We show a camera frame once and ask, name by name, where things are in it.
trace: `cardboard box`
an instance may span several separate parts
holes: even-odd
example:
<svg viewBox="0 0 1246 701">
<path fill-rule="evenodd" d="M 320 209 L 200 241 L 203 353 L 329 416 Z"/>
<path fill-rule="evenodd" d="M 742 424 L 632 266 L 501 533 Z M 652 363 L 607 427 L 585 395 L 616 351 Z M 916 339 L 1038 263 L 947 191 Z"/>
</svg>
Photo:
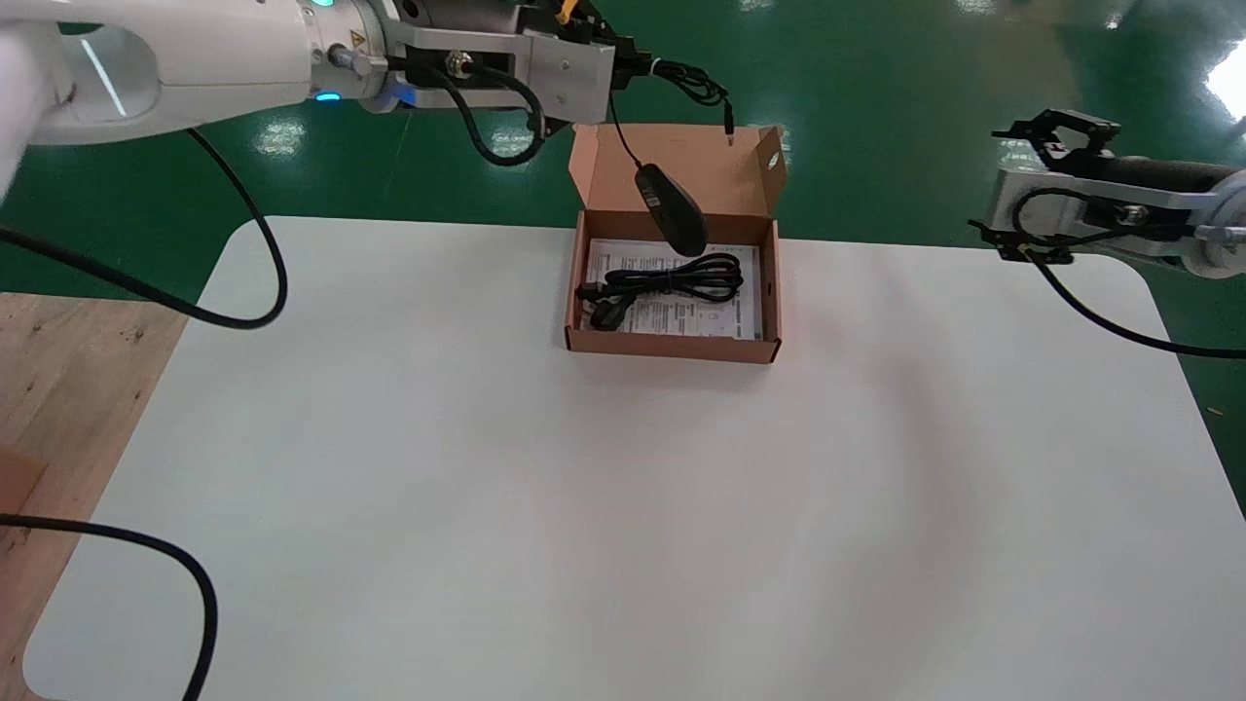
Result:
<svg viewBox="0 0 1246 701">
<path fill-rule="evenodd" d="M 723 127 L 692 125 L 624 125 L 628 144 L 643 162 L 657 163 L 700 205 L 710 243 L 758 245 L 761 258 L 760 340 L 602 331 L 582 322 L 576 289 L 584 281 L 588 245 L 594 238 L 663 240 L 635 188 L 635 163 L 613 125 L 577 126 L 571 152 L 571 177 L 584 209 L 576 225 L 576 243 L 567 288 L 567 349 L 579 354 L 616 354 L 773 364 L 782 344 L 779 289 L 779 194 L 787 182 L 787 164 L 778 127 L 740 128 L 728 146 Z"/>
</svg>

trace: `box flap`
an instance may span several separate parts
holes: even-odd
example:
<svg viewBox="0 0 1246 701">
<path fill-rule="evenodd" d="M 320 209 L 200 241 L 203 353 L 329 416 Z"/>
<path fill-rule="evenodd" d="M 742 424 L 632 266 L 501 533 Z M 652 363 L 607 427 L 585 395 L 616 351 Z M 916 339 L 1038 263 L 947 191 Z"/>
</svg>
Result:
<svg viewBox="0 0 1246 701">
<path fill-rule="evenodd" d="M 779 127 L 740 127 L 734 146 L 719 126 L 623 125 L 623 133 L 642 162 L 660 166 L 706 214 L 770 215 L 787 183 Z M 576 126 L 568 169 L 586 209 L 647 209 L 613 125 Z"/>
</svg>

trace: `black cable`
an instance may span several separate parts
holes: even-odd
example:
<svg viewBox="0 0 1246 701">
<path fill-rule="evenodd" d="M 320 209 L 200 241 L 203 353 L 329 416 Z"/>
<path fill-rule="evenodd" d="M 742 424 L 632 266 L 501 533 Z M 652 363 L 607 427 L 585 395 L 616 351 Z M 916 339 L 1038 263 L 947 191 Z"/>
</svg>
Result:
<svg viewBox="0 0 1246 701">
<path fill-rule="evenodd" d="M 212 665 L 212 651 L 217 645 L 218 610 L 217 593 L 212 588 L 212 579 L 208 578 L 208 573 L 203 569 L 203 565 L 201 565 L 189 553 L 182 550 L 172 543 L 143 533 L 86 522 L 0 514 L 0 527 L 55 530 L 60 533 L 80 533 L 83 535 L 111 538 L 113 540 L 150 548 L 162 555 L 168 555 L 169 558 L 177 560 L 177 563 L 186 568 L 186 570 L 191 573 L 191 576 L 194 578 L 194 584 L 199 588 L 199 596 L 203 599 L 203 637 L 199 641 L 199 655 L 194 660 L 194 670 L 191 672 L 191 681 L 186 686 L 186 694 L 182 695 L 182 701 L 196 701 L 199 697 L 199 692 L 203 691 L 203 682 L 208 679 L 208 667 Z"/>
<path fill-rule="evenodd" d="M 642 166 L 640 158 L 637 158 L 635 153 L 632 152 L 632 147 L 628 146 L 627 137 L 623 136 L 623 125 L 619 123 L 619 115 L 618 115 L 618 112 L 614 111 L 614 93 L 613 92 L 611 92 L 611 96 L 609 96 L 609 105 L 611 105 L 611 120 L 614 121 L 614 128 L 618 129 L 618 132 L 619 132 L 619 141 L 623 142 L 623 149 L 627 151 L 628 156 L 632 156 L 632 162 L 634 162 L 635 167 L 639 168 Z"/>
<path fill-rule="evenodd" d="M 391 65 L 395 61 L 405 64 L 406 59 L 390 57 Z M 416 66 L 415 70 L 419 75 L 427 76 L 437 85 L 437 87 L 441 87 L 450 93 L 450 98 L 455 101 L 455 106 L 459 107 L 459 113 L 464 117 L 464 125 L 467 127 L 467 136 L 471 138 L 471 144 L 475 146 L 476 151 L 490 163 L 503 167 L 527 163 L 536 157 L 537 152 L 541 151 L 541 147 L 545 146 L 546 125 L 545 110 L 541 108 L 541 98 L 537 97 L 536 92 L 532 92 L 532 88 L 523 85 L 523 82 L 515 76 L 476 62 L 464 64 L 465 72 L 483 76 L 502 87 L 518 92 L 520 96 L 523 97 L 523 101 L 528 103 L 528 107 L 532 108 L 532 112 L 528 116 L 528 126 L 535 129 L 532 132 L 532 143 L 530 143 L 522 153 L 517 153 L 515 156 L 498 156 L 485 144 L 485 139 L 480 136 L 480 127 L 476 126 L 476 117 L 472 116 L 471 107 L 467 106 L 467 100 L 464 98 L 462 91 L 460 91 L 455 82 L 450 80 L 450 76 L 435 66 Z"/>
<path fill-rule="evenodd" d="M 709 73 L 697 66 L 657 59 L 649 72 L 675 85 L 693 102 L 705 107 L 723 105 L 723 128 L 728 138 L 735 137 L 735 110 L 731 107 L 730 93 L 721 83 L 709 77 Z"/>
<path fill-rule="evenodd" d="M 710 253 L 667 270 L 611 270 L 606 281 L 579 285 L 576 296 L 596 304 L 589 325 L 618 330 L 627 310 L 642 294 L 688 294 L 721 304 L 735 299 L 744 285 L 740 259 L 730 253 Z"/>
<path fill-rule="evenodd" d="M 264 218 L 264 214 L 259 210 L 259 207 L 255 205 L 255 200 L 252 199 L 250 193 L 247 191 L 247 187 L 238 178 L 238 174 L 233 172 L 233 168 L 229 167 L 229 163 L 226 162 L 224 157 L 221 156 L 221 153 L 216 148 L 213 148 L 211 143 L 208 143 L 208 139 L 204 138 L 203 134 L 198 132 L 198 129 L 188 128 L 186 129 L 186 132 L 189 133 L 191 137 L 194 138 L 194 141 L 198 142 L 198 144 L 202 146 L 203 149 L 208 152 L 208 156 L 212 156 L 212 159 L 216 161 L 217 166 L 221 168 L 221 172 L 223 172 L 226 177 L 229 178 L 229 182 L 234 186 L 234 189 L 238 192 L 238 195 L 242 197 L 243 203 L 247 204 L 247 209 L 250 210 L 250 215 L 255 219 L 255 223 L 259 225 L 259 230 L 264 235 L 264 243 L 268 244 L 268 252 L 273 256 L 273 266 L 277 269 L 277 299 L 273 301 L 273 306 L 263 315 L 257 316 L 254 319 L 239 319 L 234 316 L 227 316 L 224 314 L 218 314 L 216 311 L 209 311 L 203 306 L 192 304 L 189 301 L 173 296 L 172 294 L 162 289 L 152 286 L 151 284 L 147 284 L 146 281 L 136 276 L 123 273 L 116 268 L 105 265 L 103 263 L 93 258 L 88 258 L 81 253 L 61 248 L 60 245 L 56 245 L 55 243 L 47 240 L 32 238 L 30 235 L 26 235 L 25 233 L 14 230 L 11 228 L 0 227 L 0 240 L 10 245 L 16 245 L 17 248 L 24 248 L 26 250 L 30 250 L 31 253 L 42 255 L 45 258 L 51 258 L 57 263 L 69 265 L 88 275 L 100 278 L 127 291 L 137 294 L 138 296 L 143 296 L 146 299 L 156 301 L 162 306 L 167 306 L 169 309 L 173 309 L 174 311 L 186 314 L 192 319 L 198 319 L 201 321 L 224 327 L 234 327 L 243 330 L 257 329 L 273 322 L 273 320 L 275 320 L 277 316 L 279 316 L 282 314 L 282 310 L 285 308 L 285 299 L 289 295 L 289 279 L 285 273 L 285 260 L 282 258 L 280 248 L 277 247 L 277 238 L 273 235 L 273 229 L 268 225 L 268 219 Z"/>
<path fill-rule="evenodd" d="M 1018 199 L 1017 203 L 1013 204 L 1013 210 L 1012 210 L 1013 229 L 1017 233 L 1025 237 L 1029 243 L 1033 243 L 1035 245 L 1043 245 L 1045 248 L 1070 248 L 1073 245 L 1087 245 L 1089 243 L 1098 243 L 1100 240 L 1109 240 L 1113 238 L 1123 238 L 1125 235 L 1138 235 L 1141 238 L 1146 238 L 1149 240 L 1176 240 L 1177 238 L 1186 235 L 1189 229 L 1189 227 L 1177 224 L 1155 224 L 1155 225 L 1113 228 L 1082 237 L 1043 238 L 1025 230 L 1025 224 L 1022 223 L 1022 210 L 1024 210 L 1025 204 L 1029 204 L 1032 199 L 1048 194 L 1072 197 L 1074 199 L 1080 199 L 1088 204 L 1094 202 L 1104 202 L 1101 197 L 1094 197 L 1091 194 L 1085 194 L 1084 192 L 1078 192 L 1075 189 L 1067 189 L 1064 187 L 1040 187 L 1038 189 L 1032 189 L 1025 194 L 1023 194 L 1020 199 Z"/>
<path fill-rule="evenodd" d="M 1034 255 L 1030 250 L 1022 248 L 1025 256 L 1029 258 L 1030 263 L 1038 268 L 1038 271 L 1043 273 L 1047 281 L 1050 283 L 1055 293 L 1060 295 L 1062 299 L 1068 301 L 1070 306 L 1077 309 L 1079 314 L 1090 319 L 1095 325 L 1103 327 L 1104 330 L 1111 331 L 1126 340 L 1133 340 L 1134 342 L 1140 342 L 1148 347 L 1155 347 L 1158 350 L 1168 350 L 1169 354 L 1176 354 L 1179 356 L 1192 356 L 1195 359 L 1217 359 L 1222 361 L 1246 361 L 1246 349 L 1225 349 L 1225 347 L 1201 347 L 1199 345 L 1186 345 L 1184 342 L 1171 342 L 1168 340 L 1161 340 L 1159 337 L 1151 337 L 1149 335 L 1143 335 L 1136 330 L 1130 330 L 1118 322 L 1105 319 L 1096 314 L 1093 309 L 1082 303 L 1080 299 L 1069 291 L 1069 288 L 1064 286 L 1052 268 L 1047 265 L 1039 256 Z"/>
<path fill-rule="evenodd" d="M 1063 187 L 1042 187 L 1042 188 L 1038 188 L 1038 189 L 1034 189 L 1034 191 L 1030 191 L 1030 192 L 1025 193 L 1020 199 L 1017 200 L 1017 204 L 1013 205 L 1013 210 L 1012 210 L 1013 229 L 1015 229 L 1017 233 L 1020 233 L 1022 235 L 1032 239 L 1033 243 L 1037 243 L 1039 245 L 1054 247 L 1054 248 L 1069 248 L 1072 245 L 1084 245 L 1087 243 L 1093 243 L 1093 242 L 1096 242 L 1096 240 L 1106 240 L 1109 238 L 1119 238 L 1119 237 L 1123 237 L 1123 235 L 1139 235 L 1140 232 L 1141 232 L 1141 234 L 1144 237 L 1148 233 L 1154 234 L 1154 235 L 1160 235 L 1160 234 L 1169 234 L 1169 235 L 1171 235 L 1171 234 L 1184 234 L 1185 233 L 1184 232 L 1184 227 L 1176 227 L 1176 225 L 1153 225 L 1153 227 L 1145 227 L 1145 225 L 1141 225 L 1141 227 L 1126 227 L 1126 228 L 1120 228 L 1120 229 L 1110 229 L 1110 230 L 1105 230 L 1105 232 L 1100 232 L 1100 233 L 1094 233 L 1094 234 L 1090 234 L 1090 235 L 1085 235 L 1085 237 L 1082 237 L 1082 238 L 1070 238 L 1070 239 L 1039 238 L 1039 237 L 1035 237 L 1034 234 L 1029 233 L 1028 230 L 1025 230 L 1025 227 L 1024 227 L 1024 224 L 1022 224 L 1022 220 L 1020 220 L 1020 214 L 1022 214 L 1022 209 L 1025 208 L 1025 204 L 1028 204 L 1035 197 L 1043 197 L 1045 194 L 1059 194 L 1059 195 L 1063 195 L 1063 197 L 1074 197 L 1077 199 L 1080 199 L 1080 200 L 1088 202 L 1088 203 L 1089 202 L 1098 202 L 1098 200 L 1100 200 L 1096 197 L 1091 197 L 1091 195 L 1084 194 L 1082 192 L 1075 192 L 1073 189 L 1065 189 Z M 1119 335 L 1119 336 L 1121 336 L 1121 337 L 1124 337 L 1126 340 L 1133 340 L 1134 342 L 1139 342 L 1141 345 L 1146 345 L 1148 347 L 1155 347 L 1158 350 L 1168 350 L 1169 354 L 1176 354 L 1179 356 L 1191 356 L 1191 357 L 1195 357 L 1195 359 L 1217 359 L 1217 360 L 1225 360 L 1225 361 L 1244 361 L 1244 360 L 1246 360 L 1246 349 L 1237 350 L 1237 349 L 1225 349 L 1225 347 L 1202 347 L 1202 346 L 1199 346 L 1199 345 L 1186 345 L 1184 342 L 1172 342 L 1172 341 L 1169 341 L 1169 340 L 1161 340 L 1159 337 L 1151 337 L 1150 335 L 1143 335 L 1141 332 L 1138 332 L 1136 330 L 1128 329 L 1128 327 L 1125 327 L 1125 326 L 1123 326 L 1123 325 L 1120 325 L 1120 324 L 1118 324 L 1118 322 L 1115 322 L 1115 321 L 1113 321 L 1110 319 L 1106 319 L 1106 318 L 1099 315 L 1098 313 L 1095 313 L 1089 306 L 1087 306 L 1084 303 L 1082 303 L 1080 299 L 1078 299 L 1077 296 L 1074 296 L 1073 293 L 1069 291 L 1069 288 L 1064 286 L 1064 283 L 1062 283 L 1060 279 L 1058 276 L 1055 276 L 1055 273 L 1052 271 L 1052 268 L 1048 266 L 1048 264 L 1042 259 L 1040 255 L 1034 255 L 1033 250 L 1028 249 L 1024 245 L 1020 247 L 1020 250 L 1022 250 L 1022 253 L 1024 253 L 1025 258 L 1029 259 L 1030 263 L 1034 263 L 1034 266 L 1038 268 L 1038 271 L 1043 273 L 1043 276 L 1047 278 L 1047 281 L 1052 285 L 1053 289 L 1055 289 L 1055 293 L 1060 295 L 1060 299 L 1064 299 L 1064 301 L 1067 301 L 1070 306 L 1073 306 L 1079 314 L 1082 314 L 1083 316 L 1085 316 L 1087 319 L 1089 319 L 1091 322 L 1094 322 L 1099 327 L 1103 327 L 1104 330 L 1114 332 L 1114 334 L 1116 334 L 1116 335 Z"/>
</svg>

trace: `white tabletop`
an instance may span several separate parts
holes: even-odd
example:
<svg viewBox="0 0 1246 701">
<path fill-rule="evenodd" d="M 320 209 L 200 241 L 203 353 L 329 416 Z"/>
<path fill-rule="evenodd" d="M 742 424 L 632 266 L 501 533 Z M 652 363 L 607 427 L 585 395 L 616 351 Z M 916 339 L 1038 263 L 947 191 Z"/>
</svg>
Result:
<svg viewBox="0 0 1246 701">
<path fill-rule="evenodd" d="M 773 367 L 562 347 L 571 232 L 275 220 L 96 510 L 221 596 L 204 699 L 1246 697 L 1246 524 L 1177 361 L 986 250 L 785 240 Z M 254 227 L 203 303 L 272 298 Z M 1093 306 L 1163 334 L 1143 280 Z M 193 584 L 83 540 L 25 659 L 169 701 Z"/>
</svg>

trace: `green epoxy floor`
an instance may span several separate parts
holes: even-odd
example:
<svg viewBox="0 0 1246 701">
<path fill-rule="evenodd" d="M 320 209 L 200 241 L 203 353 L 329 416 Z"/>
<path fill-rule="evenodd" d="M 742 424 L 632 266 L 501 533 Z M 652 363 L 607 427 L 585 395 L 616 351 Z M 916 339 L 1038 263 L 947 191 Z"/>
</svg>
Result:
<svg viewBox="0 0 1246 701">
<path fill-rule="evenodd" d="M 1246 49 L 1229 64 L 1240 66 L 1227 73 L 1235 95 L 1206 87 L 1246 39 L 1241 0 L 598 5 L 642 46 L 709 70 L 731 90 L 741 123 L 786 127 L 785 235 L 977 245 L 964 219 L 983 213 L 1001 159 L 1018 156 L 989 131 L 1044 107 L 1123 123 L 1114 146 L 1121 154 L 1246 167 L 1246 141 L 1234 136 L 1246 116 Z M 634 83 L 618 106 L 627 121 L 721 118 L 653 78 Z M 482 122 L 503 137 L 521 128 L 513 115 Z M 374 116 L 308 102 L 203 131 L 273 214 L 572 225 L 579 207 L 566 174 L 569 133 L 535 162 L 501 169 L 471 149 L 454 113 Z M 245 218 L 184 134 L 34 148 L 0 210 L 10 225 L 191 299 Z M 1246 276 L 1143 274 L 1172 337 L 1246 346 Z M 0 250 L 0 288 L 118 295 L 11 249 Z M 1246 364 L 1182 365 L 1246 503 Z"/>
</svg>

